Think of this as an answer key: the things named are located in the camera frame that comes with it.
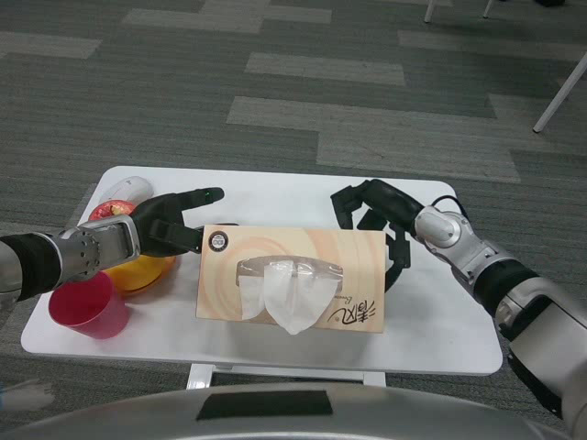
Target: white tissue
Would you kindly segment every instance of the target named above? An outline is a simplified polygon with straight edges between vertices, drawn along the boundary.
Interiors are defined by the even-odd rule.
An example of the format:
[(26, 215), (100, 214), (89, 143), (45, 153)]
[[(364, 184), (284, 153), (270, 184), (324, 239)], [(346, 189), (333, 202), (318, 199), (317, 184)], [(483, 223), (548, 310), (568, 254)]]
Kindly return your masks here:
[(241, 275), (238, 277), (238, 285), (240, 286), (242, 319), (244, 321), (254, 318), (265, 308), (265, 301), (263, 300), (263, 278)]
[(340, 282), (320, 277), (308, 271), (307, 266), (295, 267), (290, 260), (274, 262), (265, 266), (263, 278), (238, 277), (243, 319), (255, 317), (267, 308), (278, 325), (290, 335), (297, 335), (316, 323)]

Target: chair leg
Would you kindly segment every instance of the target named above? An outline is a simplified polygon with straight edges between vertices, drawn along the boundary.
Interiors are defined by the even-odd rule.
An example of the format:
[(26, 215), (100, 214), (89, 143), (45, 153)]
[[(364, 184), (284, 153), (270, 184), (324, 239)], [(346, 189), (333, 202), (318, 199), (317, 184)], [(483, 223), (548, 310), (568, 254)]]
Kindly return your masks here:
[(424, 16), (424, 22), (430, 23), (430, 18), (432, 18), (432, 11), (434, 11), (434, 3), (437, 0), (430, 0), (428, 2), (428, 9), (426, 10), (426, 15)]
[(493, 0), (489, 0), (489, 2), (487, 2), (487, 6), (485, 7), (485, 12), (483, 12), (483, 18), (487, 18), (489, 16), (489, 10), (492, 8), (493, 6)]
[(550, 102), (547, 109), (540, 117), (540, 119), (538, 119), (538, 122), (536, 122), (536, 125), (533, 128), (535, 133), (540, 133), (542, 131), (542, 129), (548, 123), (550, 118), (558, 110), (559, 105), (562, 104), (562, 102), (565, 100), (569, 92), (572, 90), (577, 81), (582, 77), (585, 71), (587, 71), (587, 52), (585, 52), (585, 55), (583, 55), (583, 58), (581, 58), (581, 61), (579, 61), (579, 64), (577, 64), (575, 70), (572, 71), (572, 73), (569, 75), (567, 81), (565, 81), (565, 83), (562, 84), (562, 87), (560, 87), (560, 90), (557, 93), (557, 95)]

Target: gray carpet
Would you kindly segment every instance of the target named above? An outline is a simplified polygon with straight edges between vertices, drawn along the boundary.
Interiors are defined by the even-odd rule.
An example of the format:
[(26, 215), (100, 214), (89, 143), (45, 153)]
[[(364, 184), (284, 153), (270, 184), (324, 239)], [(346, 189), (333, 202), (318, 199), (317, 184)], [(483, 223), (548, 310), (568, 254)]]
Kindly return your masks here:
[[(587, 82), (530, 130), (587, 48), (587, 3), (496, 2), (488, 20), (482, 0), (438, 3), (425, 25), (424, 0), (2, 2), (0, 233), (74, 223), (116, 165), (432, 178), (587, 301)], [(56, 399), (0, 412), (1, 429), (185, 386), (187, 365), (24, 353), (34, 302), (2, 316), (0, 381)], [(561, 427), (506, 365), (387, 382)]]

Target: red cup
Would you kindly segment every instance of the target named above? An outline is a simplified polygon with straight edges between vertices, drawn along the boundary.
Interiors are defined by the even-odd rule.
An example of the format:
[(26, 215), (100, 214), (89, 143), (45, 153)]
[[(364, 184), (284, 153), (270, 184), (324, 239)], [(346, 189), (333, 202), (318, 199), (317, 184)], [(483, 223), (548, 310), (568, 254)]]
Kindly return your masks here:
[(128, 308), (103, 272), (88, 281), (68, 282), (54, 291), (49, 315), (57, 324), (94, 339), (116, 336), (128, 322)]

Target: red apple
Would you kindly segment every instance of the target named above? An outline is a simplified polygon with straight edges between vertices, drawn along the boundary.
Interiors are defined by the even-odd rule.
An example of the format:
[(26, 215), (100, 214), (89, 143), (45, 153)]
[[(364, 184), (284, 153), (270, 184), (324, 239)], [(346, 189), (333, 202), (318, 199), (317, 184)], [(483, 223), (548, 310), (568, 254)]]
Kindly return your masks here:
[(112, 215), (129, 215), (135, 209), (135, 205), (126, 200), (108, 200), (98, 204), (90, 214), (90, 220), (99, 220)]

